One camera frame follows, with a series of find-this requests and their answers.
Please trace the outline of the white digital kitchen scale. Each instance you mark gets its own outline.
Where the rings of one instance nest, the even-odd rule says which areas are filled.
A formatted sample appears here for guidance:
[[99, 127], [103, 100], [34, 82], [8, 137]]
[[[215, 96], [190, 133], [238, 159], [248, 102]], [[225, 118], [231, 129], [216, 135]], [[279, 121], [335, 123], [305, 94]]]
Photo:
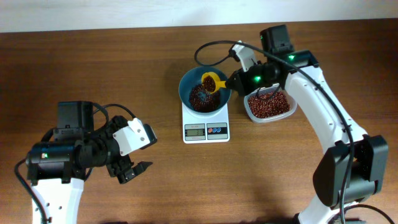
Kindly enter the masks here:
[[182, 104], [182, 128], [185, 144], [228, 142], [228, 105], [211, 113], [199, 113]]

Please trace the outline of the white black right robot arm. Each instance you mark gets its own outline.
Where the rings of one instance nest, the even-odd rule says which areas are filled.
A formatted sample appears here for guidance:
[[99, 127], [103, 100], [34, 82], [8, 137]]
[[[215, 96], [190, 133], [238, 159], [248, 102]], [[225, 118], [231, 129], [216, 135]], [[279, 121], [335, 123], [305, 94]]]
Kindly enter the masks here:
[[[323, 157], [313, 173], [316, 195], [294, 223], [345, 223], [345, 213], [382, 189], [388, 145], [369, 136], [331, 91], [318, 60], [309, 50], [296, 51], [285, 25], [261, 31], [262, 48], [233, 42], [229, 56], [242, 67], [226, 82], [246, 96], [279, 85], [301, 107], [322, 145]], [[259, 51], [267, 62], [256, 60]]]

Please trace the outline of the red adzuki beans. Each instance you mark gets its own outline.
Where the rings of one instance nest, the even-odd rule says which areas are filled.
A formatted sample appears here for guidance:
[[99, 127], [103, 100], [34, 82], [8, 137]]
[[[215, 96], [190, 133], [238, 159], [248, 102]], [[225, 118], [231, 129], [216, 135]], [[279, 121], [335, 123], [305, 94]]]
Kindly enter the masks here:
[[[206, 113], [217, 109], [221, 104], [219, 91], [211, 93], [216, 88], [214, 79], [206, 77], [202, 84], [192, 88], [189, 102], [195, 111]], [[257, 118], [268, 118], [286, 113], [290, 110], [286, 96], [279, 91], [260, 94], [259, 91], [248, 98], [247, 103], [252, 114]]]

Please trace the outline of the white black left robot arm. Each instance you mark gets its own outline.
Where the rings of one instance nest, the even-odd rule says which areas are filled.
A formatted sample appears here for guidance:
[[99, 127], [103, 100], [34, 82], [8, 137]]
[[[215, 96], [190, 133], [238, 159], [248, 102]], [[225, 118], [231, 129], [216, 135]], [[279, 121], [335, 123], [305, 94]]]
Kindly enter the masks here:
[[135, 115], [109, 117], [108, 106], [91, 101], [57, 105], [57, 125], [32, 146], [21, 184], [32, 198], [33, 223], [76, 223], [84, 184], [95, 167], [125, 184], [150, 162], [134, 164], [129, 154], [157, 142], [154, 130]]

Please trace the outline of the clear plastic food container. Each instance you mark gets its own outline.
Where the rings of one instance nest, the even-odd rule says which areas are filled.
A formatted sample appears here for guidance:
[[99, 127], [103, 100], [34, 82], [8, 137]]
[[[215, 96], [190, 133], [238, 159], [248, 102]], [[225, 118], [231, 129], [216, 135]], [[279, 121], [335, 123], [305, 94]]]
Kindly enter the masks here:
[[252, 122], [269, 123], [294, 114], [297, 102], [276, 84], [245, 96], [244, 107]]

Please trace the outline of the yellow plastic measuring scoop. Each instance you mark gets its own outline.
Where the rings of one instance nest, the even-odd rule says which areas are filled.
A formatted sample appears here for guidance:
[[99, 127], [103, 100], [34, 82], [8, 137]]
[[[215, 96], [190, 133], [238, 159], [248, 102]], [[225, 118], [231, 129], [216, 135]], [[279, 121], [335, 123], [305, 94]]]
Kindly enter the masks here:
[[206, 72], [201, 77], [201, 84], [208, 93], [216, 93], [220, 88], [226, 88], [226, 82], [221, 81], [215, 72]]

